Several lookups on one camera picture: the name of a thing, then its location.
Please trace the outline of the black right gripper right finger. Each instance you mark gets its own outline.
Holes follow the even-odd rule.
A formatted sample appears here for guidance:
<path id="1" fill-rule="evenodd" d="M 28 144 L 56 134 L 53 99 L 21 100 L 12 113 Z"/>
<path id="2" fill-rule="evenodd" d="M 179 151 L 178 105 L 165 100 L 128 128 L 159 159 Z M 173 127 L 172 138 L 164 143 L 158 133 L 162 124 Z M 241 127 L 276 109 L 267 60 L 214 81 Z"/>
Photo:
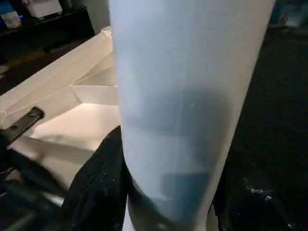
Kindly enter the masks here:
<path id="1" fill-rule="evenodd" d="M 306 231 L 308 189 L 277 178 L 259 158 L 229 154 L 214 196 L 220 231 Z"/>

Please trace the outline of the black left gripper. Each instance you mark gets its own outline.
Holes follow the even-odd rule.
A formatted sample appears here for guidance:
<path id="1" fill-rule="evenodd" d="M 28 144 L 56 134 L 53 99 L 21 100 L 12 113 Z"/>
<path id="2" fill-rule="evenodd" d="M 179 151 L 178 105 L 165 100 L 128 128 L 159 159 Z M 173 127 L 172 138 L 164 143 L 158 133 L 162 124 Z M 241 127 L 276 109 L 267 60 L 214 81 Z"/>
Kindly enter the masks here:
<path id="1" fill-rule="evenodd" d="M 66 188 L 45 167 L 9 148 L 45 117 L 33 107 L 0 129 L 0 229 L 2 231 L 56 231 Z"/>

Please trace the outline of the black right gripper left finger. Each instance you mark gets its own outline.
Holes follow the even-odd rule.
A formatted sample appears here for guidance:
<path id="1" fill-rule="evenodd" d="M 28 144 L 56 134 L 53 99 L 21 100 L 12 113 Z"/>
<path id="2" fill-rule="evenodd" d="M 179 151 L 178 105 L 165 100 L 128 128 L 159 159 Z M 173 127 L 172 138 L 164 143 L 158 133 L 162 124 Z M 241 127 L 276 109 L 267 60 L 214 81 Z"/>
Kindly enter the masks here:
<path id="1" fill-rule="evenodd" d="M 122 230 L 127 194 L 128 172 L 117 126 L 75 175 L 63 202 L 63 230 Z"/>

